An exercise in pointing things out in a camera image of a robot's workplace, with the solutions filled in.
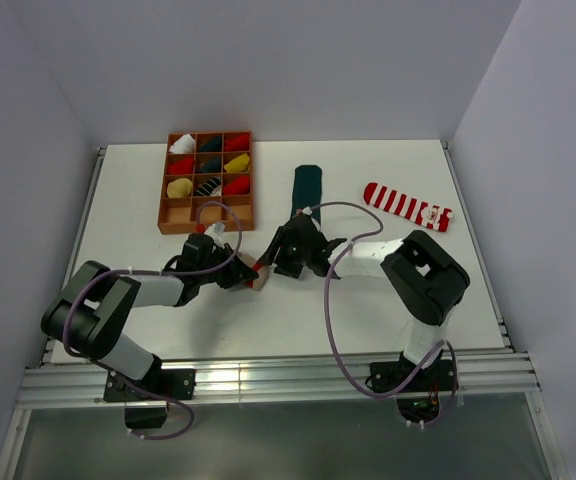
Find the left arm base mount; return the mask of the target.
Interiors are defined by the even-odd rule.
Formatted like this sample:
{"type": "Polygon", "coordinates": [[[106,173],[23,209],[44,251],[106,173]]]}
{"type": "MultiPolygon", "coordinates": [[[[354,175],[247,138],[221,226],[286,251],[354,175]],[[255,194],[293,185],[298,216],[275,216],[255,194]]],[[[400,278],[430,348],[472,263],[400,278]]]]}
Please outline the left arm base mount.
{"type": "Polygon", "coordinates": [[[142,380],[127,379],[111,372],[103,392],[105,403],[124,404],[124,424],[133,434],[148,437],[170,437],[154,434],[169,419],[173,407],[183,409],[188,421],[180,434],[190,429],[195,420],[192,408],[185,404],[194,396],[196,370],[163,369],[147,374],[142,380]]]}

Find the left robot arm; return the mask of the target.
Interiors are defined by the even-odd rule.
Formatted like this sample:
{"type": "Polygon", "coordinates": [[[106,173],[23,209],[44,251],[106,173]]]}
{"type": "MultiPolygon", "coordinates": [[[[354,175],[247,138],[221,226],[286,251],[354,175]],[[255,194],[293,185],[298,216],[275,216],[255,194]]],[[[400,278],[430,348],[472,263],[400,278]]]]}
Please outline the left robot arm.
{"type": "Polygon", "coordinates": [[[127,388],[138,398],[151,399],[168,388],[169,380],[161,359],[123,333],[132,310],[182,307],[204,285],[228,290],[258,278],[229,244],[193,233],[157,272],[85,262],[45,311],[41,330],[74,354],[127,378],[127,388]]]}

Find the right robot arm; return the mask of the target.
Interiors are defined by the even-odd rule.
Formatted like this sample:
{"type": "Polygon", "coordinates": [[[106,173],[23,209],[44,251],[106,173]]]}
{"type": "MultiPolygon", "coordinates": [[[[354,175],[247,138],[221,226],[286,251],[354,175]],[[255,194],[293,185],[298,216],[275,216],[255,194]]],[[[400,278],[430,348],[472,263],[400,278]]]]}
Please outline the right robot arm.
{"type": "Polygon", "coordinates": [[[257,265],[292,278],[308,268],[332,280],[388,280],[413,318],[400,370],[403,383],[414,390],[434,379],[447,321],[470,286],[465,269],[421,230],[390,241],[329,240],[313,216],[304,213],[277,229],[257,265]]]}

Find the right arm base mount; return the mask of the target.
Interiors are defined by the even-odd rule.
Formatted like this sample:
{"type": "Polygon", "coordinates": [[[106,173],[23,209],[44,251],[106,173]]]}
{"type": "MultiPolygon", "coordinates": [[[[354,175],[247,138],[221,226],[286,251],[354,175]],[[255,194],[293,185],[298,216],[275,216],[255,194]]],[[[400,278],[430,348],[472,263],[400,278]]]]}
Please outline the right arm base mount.
{"type": "MultiPolygon", "coordinates": [[[[364,385],[374,393],[385,393],[406,380],[414,365],[401,357],[398,361],[373,362],[369,364],[369,376],[364,385]]],[[[455,395],[458,389],[455,367],[451,360],[437,358],[421,369],[401,390],[412,393],[396,401],[400,415],[412,423],[435,420],[441,413],[441,392],[455,395]]]]}

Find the beige red sock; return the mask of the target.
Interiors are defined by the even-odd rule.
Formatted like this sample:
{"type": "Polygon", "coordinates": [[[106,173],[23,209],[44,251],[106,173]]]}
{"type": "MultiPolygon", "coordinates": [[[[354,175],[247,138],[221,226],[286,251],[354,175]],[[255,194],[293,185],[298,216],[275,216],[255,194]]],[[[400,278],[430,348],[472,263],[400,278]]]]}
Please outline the beige red sock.
{"type": "Polygon", "coordinates": [[[260,291],[269,277],[270,267],[246,253],[239,253],[238,256],[244,264],[257,273],[257,277],[248,281],[246,286],[254,291],[260,291]]]}

